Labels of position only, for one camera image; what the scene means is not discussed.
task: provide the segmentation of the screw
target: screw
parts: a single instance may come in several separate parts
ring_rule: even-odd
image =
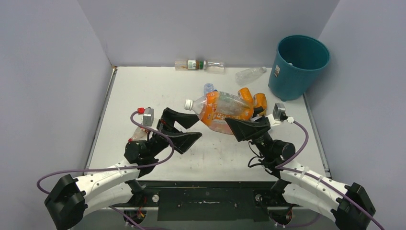
[[[261,199],[262,199],[262,196],[261,196],[261,194],[257,194],[256,196],[255,196],[255,200],[256,201],[261,201]]]
[[[159,201],[159,196],[158,196],[158,195],[153,195],[153,196],[152,196],[152,201],[153,201],[154,203],[158,202],[158,201]]]

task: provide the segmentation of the white bottle cap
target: white bottle cap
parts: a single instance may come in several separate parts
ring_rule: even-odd
[[[185,109],[192,110],[192,106],[193,106],[193,100],[190,100],[190,99],[186,100]]]

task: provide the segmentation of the orange can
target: orange can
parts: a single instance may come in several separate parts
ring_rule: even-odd
[[[238,91],[238,96],[241,99],[244,99],[245,101],[247,101],[250,104],[252,104],[254,102],[254,100],[252,99],[251,92],[249,91],[249,89],[247,87],[242,88],[241,90],[239,90]]]
[[[254,108],[262,107],[264,109],[264,112],[260,113],[259,115],[266,115],[266,110],[268,108],[268,105],[267,105],[265,94],[263,94],[263,93],[255,94],[253,106],[254,106]]]

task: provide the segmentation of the trash bin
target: trash bin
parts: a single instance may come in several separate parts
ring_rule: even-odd
[[[282,101],[299,98],[330,61],[330,53],[320,41],[293,35],[277,47],[269,77],[269,88]]]

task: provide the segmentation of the table surface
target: table surface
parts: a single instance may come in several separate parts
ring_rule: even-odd
[[[127,140],[136,126],[131,123],[130,115],[139,107],[154,108],[155,118],[169,107],[182,113],[192,113],[184,109],[186,99],[198,99],[203,96],[203,86],[212,83],[219,91],[237,95],[241,88],[235,82],[235,74],[246,68],[227,68],[225,75],[210,74],[203,70],[175,71],[167,67],[119,67],[113,86],[101,118],[100,131],[96,134],[96,143],[90,153],[91,169],[104,168],[117,163],[124,157]],[[264,93],[268,101],[268,112],[272,112],[275,103],[282,101],[268,88],[270,68],[253,83],[246,85],[251,94]],[[286,113],[306,127],[309,141],[297,160],[309,166],[315,172],[325,175],[319,146],[312,129],[303,97],[283,102]],[[141,122],[142,116],[135,120]],[[186,131],[179,124],[177,128]],[[247,163],[253,153],[248,142],[237,142],[232,135],[211,131],[202,122],[196,123],[189,131],[201,132],[203,136],[183,155],[175,152],[166,163],[155,167],[152,173],[142,180],[172,181],[276,181],[260,166],[248,168]],[[284,123],[270,131],[273,139],[293,143],[298,149],[305,139],[303,131],[296,125]],[[163,150],[157,158],[164,159],[170,148]]]

